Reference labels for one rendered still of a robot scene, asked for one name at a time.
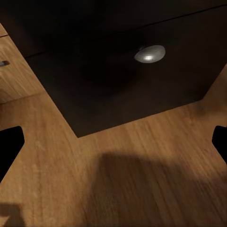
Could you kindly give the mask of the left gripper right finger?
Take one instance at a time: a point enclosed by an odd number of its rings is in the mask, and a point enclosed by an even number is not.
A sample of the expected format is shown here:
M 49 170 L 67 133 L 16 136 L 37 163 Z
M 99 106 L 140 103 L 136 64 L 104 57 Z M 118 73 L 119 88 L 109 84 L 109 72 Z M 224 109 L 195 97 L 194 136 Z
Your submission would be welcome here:
M 212 143 L 214 144 L 217 151 L 227 164 L 227 128 L 222 126 L 216 126 Z

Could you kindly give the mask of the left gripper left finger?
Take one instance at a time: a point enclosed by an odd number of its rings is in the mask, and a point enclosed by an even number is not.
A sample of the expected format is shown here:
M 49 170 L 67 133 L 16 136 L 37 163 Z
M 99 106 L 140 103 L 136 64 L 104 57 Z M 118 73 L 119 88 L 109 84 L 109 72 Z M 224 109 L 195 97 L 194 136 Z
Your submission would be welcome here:
M 0 131 L 0 182 L 25 143 L 21 126 Z

